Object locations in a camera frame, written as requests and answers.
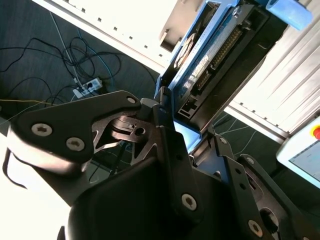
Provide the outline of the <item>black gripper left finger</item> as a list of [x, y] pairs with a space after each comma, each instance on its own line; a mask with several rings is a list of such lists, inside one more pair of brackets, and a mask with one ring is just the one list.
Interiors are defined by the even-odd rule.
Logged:
[[106, 186], [119, 187], [122, 199], [155, 191], [162, 206], [182, 222], [203, 219], [200, 192], [186, 144], [174, 125], [172, 94], [163, 86], [155, 99], [138, 100], [116, 91], [17, 116], [10, 127], [9, 149], [24, 163], [61, 176], [79, 176], [94, 154], [133, 143], [133, 164], [112, 176]]

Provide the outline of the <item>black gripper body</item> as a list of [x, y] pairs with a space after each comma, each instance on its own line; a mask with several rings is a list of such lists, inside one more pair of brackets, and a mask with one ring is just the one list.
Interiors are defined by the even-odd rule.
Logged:
[[155, 158], [134, 165], [82, 193], [65, 226], [68, 240], [251, 240], [247, 221], [238, 218], [231, 193], [209, 168], [193, 170], [204, 207], [199, 224], [178, 217], [171, 208], [160, 163]]

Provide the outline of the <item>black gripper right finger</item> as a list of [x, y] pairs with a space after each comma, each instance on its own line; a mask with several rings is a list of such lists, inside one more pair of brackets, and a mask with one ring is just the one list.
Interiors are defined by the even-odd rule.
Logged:
[[256, 160], [238, 159], [229, 142], [207, 130], [207, 172], [227, 193], [219, 198], [218, 216], [225, 240], [309, 240], [311, 224]]

